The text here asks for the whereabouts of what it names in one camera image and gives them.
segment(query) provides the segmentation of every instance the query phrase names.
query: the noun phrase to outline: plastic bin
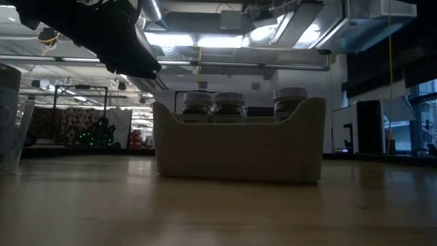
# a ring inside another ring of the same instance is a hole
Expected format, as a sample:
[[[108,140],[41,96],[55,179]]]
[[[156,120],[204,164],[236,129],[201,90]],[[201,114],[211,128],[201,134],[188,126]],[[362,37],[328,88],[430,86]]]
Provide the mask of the plastic bin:
[[[323,98],[306,99],[278,123],[185,124],[159,102],[153,112],[162,176],[290,183],[320,179]]]

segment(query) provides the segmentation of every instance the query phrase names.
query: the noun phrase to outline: desk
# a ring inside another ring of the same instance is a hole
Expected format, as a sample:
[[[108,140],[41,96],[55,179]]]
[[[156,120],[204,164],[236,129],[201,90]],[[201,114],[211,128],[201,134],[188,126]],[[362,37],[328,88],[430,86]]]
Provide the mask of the desk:
[[[324,161],[318,185],[161,178],[147,156],[26,159],[0,245],[434,245],[437,171]]]

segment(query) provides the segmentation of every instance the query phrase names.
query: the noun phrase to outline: patterned fabric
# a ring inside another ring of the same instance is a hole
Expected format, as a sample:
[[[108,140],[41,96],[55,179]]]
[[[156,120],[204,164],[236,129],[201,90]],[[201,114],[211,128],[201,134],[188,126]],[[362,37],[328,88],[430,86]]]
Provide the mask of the patterned fabric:
[[[100,117],[99,110],[69,108],[62,112],[61,136],[66,145],[74,145],[74,138],[80,131],[85,131]]]
[[[56,142],[57,133],[59,132],[62,121],[62,109],[56,109],[55,130],[53,125],[53,109],[35,107],[30,121],[28,135],[36,139],[54,139]]]

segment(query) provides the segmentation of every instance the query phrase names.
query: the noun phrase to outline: ceiling light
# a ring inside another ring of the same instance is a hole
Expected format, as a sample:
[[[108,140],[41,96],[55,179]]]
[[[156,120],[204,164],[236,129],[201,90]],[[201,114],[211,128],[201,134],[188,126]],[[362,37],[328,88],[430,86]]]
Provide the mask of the ceiling light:
[[[53,104],[37,104],[36,107],[53,107]],[[81,108],[93,108],[103,110],[103,106],[92,106],[92,105],[56,105],[58,108],[68,108],[68,107],[81,107]],[[151,107],[138,107],[138,106],[129,106],[129,107],[117,107],[117,106],[107,106],[107,109],[132,109],[132,110],[152,110]]]
[[[191,62],[189,61],[158,61],[161,65],[175,65],[175,66],[189,66]]]
[[[267,25],[264,27],[259,27],[251,32],[251,39],[253,41],[261,41],[265,38],[273,35],[275,29],[278,25]]]
[[[249,47],[249,45],[251,44],[250,40],[248,37],[243,38],[243,42],[241,43],[241,47]]]
[[[201,38],[197,45],[207,48],[241,48],[243,36],[210,36]]]
[[[132,116],[132,120],[153,120],[153,117]]]
[[[149,124],[149,125],[153,125],[153,123],[151,123],[148,120],[134,120],[134,122],[136,123],[140,123],[140,124]]]
[[[156,34],[145,32],[145,37],[150,44],[162,47],[193,46],[193,37],[190,34]]]
[[[141,113],[141,112],[134,112],[132,115],[140,115],[140,116],[153,116],[153,113]]]
[[[314,42],[320,37],[320,27],[319,25],[312,24],[299,38],[299,41],[294,45],[295,49],[308,49],[313,46]]]
[[[281,23],[281,21],[282,21],[282,19],[284,19],[284,14],[283,15],[281,15],[281,16],[279,16],[278,18],[276,18],[276,20],[278,21],[278,25],[279,25],[279,23]]]
[[[84,98],[83,96],[75,96],[74,99],[81,100],[82,102],[86,102],[87,101],[87,99]]]
[[[55,62],[54,57],[26,56],[26,55],[0,55],[0,59],[17,61]]]
[[[70,91],[70,90],[66,90],[67,93],[71,94],[71,95],[76,95],[76,93]]]
[[[62,58],[64,62],[89,62],[89,63],[97,63],[100,62],[99,59],[96,58],[72,58],[72,57],[64,57]]]

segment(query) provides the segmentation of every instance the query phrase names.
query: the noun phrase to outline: ceiling pipe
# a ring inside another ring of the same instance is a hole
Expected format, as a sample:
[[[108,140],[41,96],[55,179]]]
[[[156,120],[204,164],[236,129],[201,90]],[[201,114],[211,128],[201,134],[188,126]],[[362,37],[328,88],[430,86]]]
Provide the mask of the ceiling pipe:
[[[163,18],[159,0],[143,0],[143,11],[145,19],[149,22],[156,22]]]
[[[140,15],[138,17],[137,22],[135,23],[135,33],[137,34],[138,41],[143,47],[149,51],[150,55],[156,59],[156,54],[152,48],[152,45],[147,41],[147,38],[144,35],[144,27],[147,22],[147,18],[144,10],[140,11]]]
[[[161,87],[162,90],[169,90],[169,88],[165,85],[164,81],[159,77],[156,76],[156,83]]]
[[[179,52],[179,48],[176,46],[172,47],[161,47],[165,57],[169,60],[181,60],[182,55]]]
[[[60,65],[72,62],[74,64],[99,64],[99,59],[95,58],[74,58],[74,57],[43,57],[27,55],[0,55],[0,62],[19,62],[21,64],[38,62],[41,64]],[[309,64],[263,64],[263,63],[243,63],[227,61],[170,61],[158,60],[161,65],[167,66],[218,66],[234,68],[261,68],[261,69],[284,69],[284,70],[306,70],[306,71],[329,71],[329,64],[320,66]]]

